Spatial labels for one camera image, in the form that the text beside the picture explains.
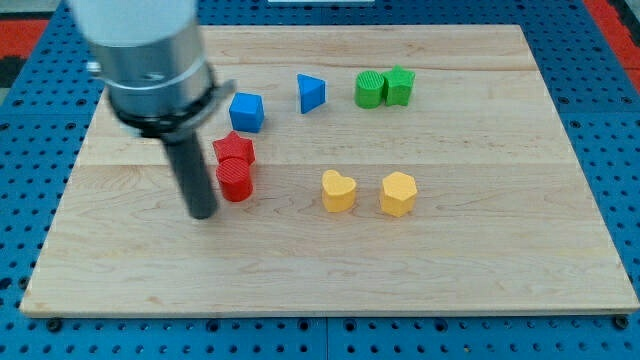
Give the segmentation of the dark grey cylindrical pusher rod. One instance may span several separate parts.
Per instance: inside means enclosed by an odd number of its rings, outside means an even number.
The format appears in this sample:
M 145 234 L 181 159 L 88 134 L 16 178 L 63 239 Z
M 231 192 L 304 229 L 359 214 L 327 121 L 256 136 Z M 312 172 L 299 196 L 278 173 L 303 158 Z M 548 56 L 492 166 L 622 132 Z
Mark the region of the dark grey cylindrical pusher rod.
M 163 139 L 162 143 L 189 215 L 198 220 L 211 217 L 218 201 L 197 134 Z

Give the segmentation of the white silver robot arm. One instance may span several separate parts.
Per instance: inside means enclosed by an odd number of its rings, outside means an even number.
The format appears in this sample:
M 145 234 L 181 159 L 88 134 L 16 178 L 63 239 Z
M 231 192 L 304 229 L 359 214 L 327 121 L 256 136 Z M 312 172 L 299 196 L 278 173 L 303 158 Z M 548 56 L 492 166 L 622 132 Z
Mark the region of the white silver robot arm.
M 232 95 L 207 60 L 194 1 L 68 0 L 92 55 L 88 72 L 107 88 L 111 108 L 138 137 L 158 139 L 191 217 L 218 208 L 197 136 Z

